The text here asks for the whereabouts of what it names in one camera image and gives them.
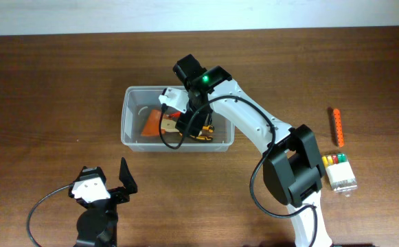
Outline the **coloured screwdriver set box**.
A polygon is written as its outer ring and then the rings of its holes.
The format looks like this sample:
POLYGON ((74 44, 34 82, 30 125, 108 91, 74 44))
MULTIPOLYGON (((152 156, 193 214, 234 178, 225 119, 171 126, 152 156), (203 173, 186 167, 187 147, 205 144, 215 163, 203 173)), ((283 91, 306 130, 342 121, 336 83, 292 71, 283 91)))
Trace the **coloured screwdriver set box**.
POLYGON ((358 183, 346 154, 327 154, 322 156, 322 161, 332 190, 350 197, 358 189, 358 183))

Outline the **orange scraper wooden handle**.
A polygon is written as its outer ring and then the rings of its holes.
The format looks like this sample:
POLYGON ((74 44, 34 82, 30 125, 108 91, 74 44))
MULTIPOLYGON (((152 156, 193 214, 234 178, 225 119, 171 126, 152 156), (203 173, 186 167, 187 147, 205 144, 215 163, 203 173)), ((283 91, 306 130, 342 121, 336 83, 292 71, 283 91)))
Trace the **orange scraper wooden handle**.
POLYGON ((159 125, 159 120, 161 116, 161 111, 153 109, 141 131, 142 137, 157 137, 159 133, 162 134, 168 132, 179 132, 176 129, 176 121, 178 117, 170 117, 170 114, 164 114, 161 120, 161 125, 159 125))

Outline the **clear plastic container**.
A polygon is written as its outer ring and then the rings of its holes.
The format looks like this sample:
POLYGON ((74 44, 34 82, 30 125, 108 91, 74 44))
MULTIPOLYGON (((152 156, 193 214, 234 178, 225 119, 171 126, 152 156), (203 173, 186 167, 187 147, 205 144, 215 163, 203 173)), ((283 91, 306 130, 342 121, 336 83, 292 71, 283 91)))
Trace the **clear plastic container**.
MULTIPOLYGON (((126 89, 122 108, 121 141, 134 152, 172 152, 157 135, 143 137, 143 130, 151 110, 160 110, 159 96, 165 86, 130 86, 126 89)), ((212 115, 215 131, 211 143, 186 138, 177 152, 225 152, 232 145, 235 126, 219 114, 212 115)))

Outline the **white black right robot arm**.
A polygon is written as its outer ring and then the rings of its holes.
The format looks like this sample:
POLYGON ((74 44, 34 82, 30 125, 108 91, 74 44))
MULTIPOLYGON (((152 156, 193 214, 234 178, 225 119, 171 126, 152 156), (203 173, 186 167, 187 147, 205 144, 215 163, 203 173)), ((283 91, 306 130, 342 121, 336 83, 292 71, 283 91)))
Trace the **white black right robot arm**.
POLYGON ((261 173, 269 193, 288 210, 284 217, 293 224, 295 245, 332 246, 321 212, 326 169, 314 132, 268 113, 220 66, 206 69, 189 54, 173 71, 185 87, 171 105, 181 111, 176 128, 183 137, 197 137, 212 113, 230 121, 262 155, 250 178, 250 194, 261 173))

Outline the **red handled cutting pliers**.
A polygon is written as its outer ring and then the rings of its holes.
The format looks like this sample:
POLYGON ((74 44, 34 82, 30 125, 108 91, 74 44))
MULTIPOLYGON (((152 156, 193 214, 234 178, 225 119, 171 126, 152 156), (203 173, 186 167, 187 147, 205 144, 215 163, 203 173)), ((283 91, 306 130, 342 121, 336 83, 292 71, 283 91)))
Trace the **red handled cutting pliers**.
POLYGON ((181 115, 181 112, 175 112, 175 113, 170 114, 170 117, 180 117, 180 115, 181 115))

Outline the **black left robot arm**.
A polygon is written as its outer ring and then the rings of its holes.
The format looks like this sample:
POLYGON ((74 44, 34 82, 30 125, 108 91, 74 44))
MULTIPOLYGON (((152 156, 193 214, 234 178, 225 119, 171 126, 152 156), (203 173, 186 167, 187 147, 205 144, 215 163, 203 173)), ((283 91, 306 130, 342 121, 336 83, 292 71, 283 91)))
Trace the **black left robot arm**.
POLYGON ((69 189, 69 197, 85 208, 76 223, 76 246, 116 246, 117 206, 130 201, 137 193, 137 184, 125 158, 119 168, 121 187, 106 188, 106 176, 101 167, 84 166, 69 189))

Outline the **yellow black long-nose pliers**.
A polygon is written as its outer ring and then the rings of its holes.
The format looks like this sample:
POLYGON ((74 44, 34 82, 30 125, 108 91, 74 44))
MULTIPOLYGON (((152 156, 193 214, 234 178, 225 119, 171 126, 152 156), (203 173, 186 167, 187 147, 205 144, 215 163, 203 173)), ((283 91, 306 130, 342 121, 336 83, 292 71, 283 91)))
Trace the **yellow black long-nose pliers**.
POLYGON ((189 135, 188 138, 198 141, 201 143, 210 143, 214 140, 212 134, 214 133, 214 127, 212 125, 203 126, 202 130, 197 136, 189 135))

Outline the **orange perforated bar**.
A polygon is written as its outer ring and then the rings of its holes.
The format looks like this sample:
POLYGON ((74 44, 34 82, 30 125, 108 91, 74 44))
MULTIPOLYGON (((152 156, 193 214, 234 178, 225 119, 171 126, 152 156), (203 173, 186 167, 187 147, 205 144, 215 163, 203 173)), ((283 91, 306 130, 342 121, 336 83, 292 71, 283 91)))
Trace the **orange perforated bar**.
POLYGON ((341 112, 338 108, 334 108, 332 111, 334 117, 334 129, 337 138, 337 145, 342 148, 345 145, 343 136, 343 126, 341 121, 341 112))

